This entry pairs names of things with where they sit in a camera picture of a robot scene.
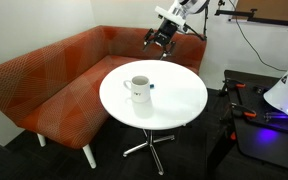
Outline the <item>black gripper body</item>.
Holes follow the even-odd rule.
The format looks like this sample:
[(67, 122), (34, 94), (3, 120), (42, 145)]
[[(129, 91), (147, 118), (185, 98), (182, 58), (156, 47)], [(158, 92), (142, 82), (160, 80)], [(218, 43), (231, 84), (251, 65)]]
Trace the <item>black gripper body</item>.
[(159, 46), (166, 46), (170, 43), (177, 29), (176, 23), (164, 19), (158, 30), (153, 33), (152, 42)]

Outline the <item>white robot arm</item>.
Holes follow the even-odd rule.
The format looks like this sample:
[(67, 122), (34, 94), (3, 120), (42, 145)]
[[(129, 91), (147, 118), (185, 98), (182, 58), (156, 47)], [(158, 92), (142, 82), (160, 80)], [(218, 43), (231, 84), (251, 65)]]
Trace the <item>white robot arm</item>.
[[(174, 34), (176, 32), (186, 34), (189, 30), (200, 40), (206, 41), (206, 30), (203, 30), (203, 34), (199, 35), (186, 24), (186, 17), (202, 11), (207, 12), (209, 1), (210, 0), (174, 0), (168, 10), (157, 6), (155, 11), (163, 22), (157, 31), (150, 29), (147, 32), (144, 37), (143, 50), (146, 50), (148, 45), (155, 43), (163, 48), (160, 56), (161, 59), (170, 56), (175, 46), (175, 42), (172, 41)], [(254, 12), (217, 10), (216, 14), (244, 16), (247, 17), (248, 21), (288, 26), (288, 21), (254, 18)], [(263, 97), (269, 105), (288, 116), (288, 70), (272, 88), (264, 93)]]

